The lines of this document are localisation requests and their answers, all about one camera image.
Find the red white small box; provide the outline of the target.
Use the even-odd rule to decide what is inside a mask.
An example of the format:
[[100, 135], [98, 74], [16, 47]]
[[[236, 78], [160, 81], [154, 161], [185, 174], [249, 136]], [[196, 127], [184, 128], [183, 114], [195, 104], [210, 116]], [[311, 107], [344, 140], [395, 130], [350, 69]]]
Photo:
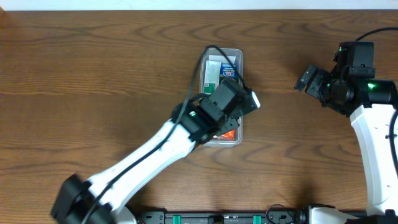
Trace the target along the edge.
[[220, 136], [214, 136], [213, 138], [218, 141], [234, 141], [236, 137], [236, 130], [233, 129], [227, 133], [224, 133]]

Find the blue Kool Fever box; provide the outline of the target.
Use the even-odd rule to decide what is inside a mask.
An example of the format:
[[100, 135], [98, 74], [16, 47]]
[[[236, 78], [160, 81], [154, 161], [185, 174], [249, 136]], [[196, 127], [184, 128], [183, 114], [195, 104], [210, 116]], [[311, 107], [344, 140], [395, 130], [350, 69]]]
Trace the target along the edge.
[[237, 74], [234, 71], [234, 68], [228, 63], [222, 63], [221, 68], [220, 68], [219, 83], [221, 83], [223, 80], [225, 80], [227, 78], [231, 78], [236, 82], [239, 81], [239, 78], [237, 77]]

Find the white green Panadol box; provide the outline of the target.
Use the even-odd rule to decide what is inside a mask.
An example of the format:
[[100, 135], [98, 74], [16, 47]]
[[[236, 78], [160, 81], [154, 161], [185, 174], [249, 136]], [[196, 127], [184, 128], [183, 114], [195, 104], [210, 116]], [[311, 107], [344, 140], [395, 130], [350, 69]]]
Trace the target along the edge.
[[212, 94], [220, 83], [221, 62], [206, 61], [205, 77], [203, 81], [203, 92]]

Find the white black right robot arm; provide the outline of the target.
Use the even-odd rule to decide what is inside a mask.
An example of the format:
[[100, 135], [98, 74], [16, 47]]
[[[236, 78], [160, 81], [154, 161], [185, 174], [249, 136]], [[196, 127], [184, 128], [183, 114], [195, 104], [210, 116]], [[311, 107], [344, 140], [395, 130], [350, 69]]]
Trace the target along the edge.
[[345, 65], [327, 72], [310, 65], [295, 89], [349, 118], [366, 176], [366, 216], [327, 205], [308, 208], [306, 223], [397, 223], [397, 88], [374, 68]]

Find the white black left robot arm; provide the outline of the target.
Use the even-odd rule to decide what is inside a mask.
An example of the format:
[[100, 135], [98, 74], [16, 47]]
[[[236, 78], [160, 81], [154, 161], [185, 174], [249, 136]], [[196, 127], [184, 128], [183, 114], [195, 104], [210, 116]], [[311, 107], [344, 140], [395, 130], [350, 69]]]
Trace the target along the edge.
[[157, 174], [213, 136], [239, 126], [237, 104], [202, 100], [177, 105], [158, 132], [112, 167], [82, 181], [76, 174], [62, 184], [51, 216], [57, 223], [136, 223], [126, 208]]

